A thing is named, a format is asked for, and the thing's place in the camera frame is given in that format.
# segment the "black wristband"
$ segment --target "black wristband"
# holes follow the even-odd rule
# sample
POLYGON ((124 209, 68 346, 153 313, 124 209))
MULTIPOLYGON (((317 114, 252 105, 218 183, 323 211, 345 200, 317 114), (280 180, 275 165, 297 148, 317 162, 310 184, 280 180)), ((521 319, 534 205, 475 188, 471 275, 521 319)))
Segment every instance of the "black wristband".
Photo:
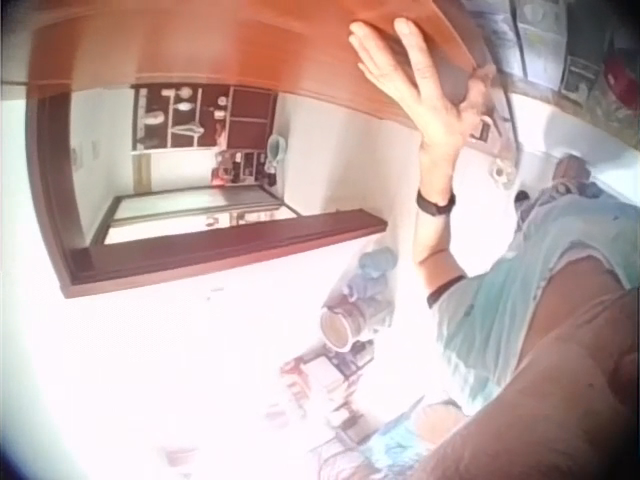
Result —
POLYGON ((416 204, 420 211, 431 215, 432 217, 439 217, 442 215, 449 215, 453 207, 456 205, 456 194, 451 192, 451 197, 446 205, 437 205, 422 196, 420 190, 418 190, 418 197, 416 198, 416 204))

